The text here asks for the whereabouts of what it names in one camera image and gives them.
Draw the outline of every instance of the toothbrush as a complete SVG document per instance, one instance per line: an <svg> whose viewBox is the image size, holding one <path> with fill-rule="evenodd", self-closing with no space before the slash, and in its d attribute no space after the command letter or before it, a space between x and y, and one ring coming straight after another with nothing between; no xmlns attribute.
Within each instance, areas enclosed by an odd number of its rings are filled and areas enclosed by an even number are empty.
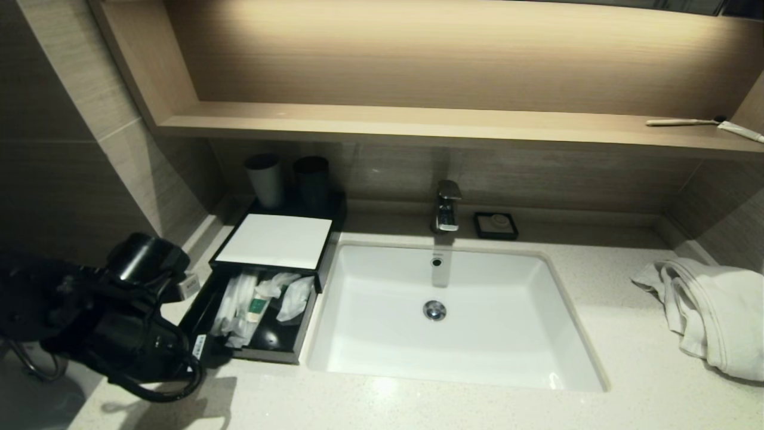
<svg viewBox="0 0 764 430"><path fill-rule="evenodd" d="M650 119L645 124L650 127L665 127L670 125L719 125L727 121L724 115L715 116L714 119Z"/></svg>

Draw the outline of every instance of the white card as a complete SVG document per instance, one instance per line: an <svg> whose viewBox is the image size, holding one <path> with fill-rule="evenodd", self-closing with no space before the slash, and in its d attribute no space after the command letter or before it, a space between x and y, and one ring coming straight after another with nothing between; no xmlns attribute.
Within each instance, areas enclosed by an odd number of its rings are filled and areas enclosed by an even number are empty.
<svg viewBox="0 0 764 430"><path fill-rule="evenodd" d="M315 269L332 220L251 213L215 261Z"/></svg>

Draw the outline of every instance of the wall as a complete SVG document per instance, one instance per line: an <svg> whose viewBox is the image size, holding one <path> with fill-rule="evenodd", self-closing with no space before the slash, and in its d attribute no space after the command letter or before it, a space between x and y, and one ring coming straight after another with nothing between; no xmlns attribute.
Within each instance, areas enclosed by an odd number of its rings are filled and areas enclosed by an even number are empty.
<svg viewBox="0 0 764 430"><path fill-rule="evenodd" d="M202 101L731 116L762 22L490 0L167 1Z"/></svg>
<svg viewBox="0 0 764 430"><path fill-rule="evenodd" d="M15 2L0 2L0 249L101 265L153 233Z"/></svg>
<svg viewBox="0 0 764 430"><path fill-rule="evenodd" d="M182 244L225 194L204 139L157 139L136 110L86 0L19 0L63 87L151 226Z"/></svg>
<svg viewBox="0 0 764 430"><path fill-rule="evenodd" d="M352 199L431 202L435 184L457 181L465 203L571 210L660 213L698 160L585 151L483 150L355 143L212 141L235 194L253 194L244 160L270 151L291 163L329 160L332 179Z"/></svg>
<svg viewBox="0 0 764 430"><path fill-rule="evenodd" d="M764 73L732 121L764 132ZM764 163L704 161L669 214L720 264L764 272Z"/></svg>

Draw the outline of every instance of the drain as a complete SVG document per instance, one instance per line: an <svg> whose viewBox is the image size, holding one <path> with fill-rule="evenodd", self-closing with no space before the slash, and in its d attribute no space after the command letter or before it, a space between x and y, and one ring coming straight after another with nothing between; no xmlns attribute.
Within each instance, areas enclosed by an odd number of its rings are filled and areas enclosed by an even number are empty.
<svg viewBox="0 0 764 430"><path fill-rule="evenodd" d="M425 316L430 320L440 321L445 318L445 306L437 300L428 301L425 303L422 310L424 311Z"/></svg>

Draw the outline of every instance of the cord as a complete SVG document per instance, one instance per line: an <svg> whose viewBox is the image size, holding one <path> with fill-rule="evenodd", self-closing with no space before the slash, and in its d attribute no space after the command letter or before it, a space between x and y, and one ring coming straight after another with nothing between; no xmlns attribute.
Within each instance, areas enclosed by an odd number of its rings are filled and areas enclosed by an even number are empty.
<svg viewBox="0 0 764 430"><path fill-rule="evenodd" d="M196 391L196 389L202 385L202 382L204 382L206 376L205 369L202 367L201 363L199 363L199 360L197 360L196 357L194 357L191 353L181 353L179 355L182 358L183 364L186 364L191 368L191 380L188 384L186 384L186 386L177 391L163 393L160 391L146 389L125 375L112 371L108 365L107 368L109 374L106 376L108 377L108 381L110 383L119 385L120 387L126 389L130 393L140 397L143 400L155 403L175 402L177 400L185 399L191 393Z"/></svg>

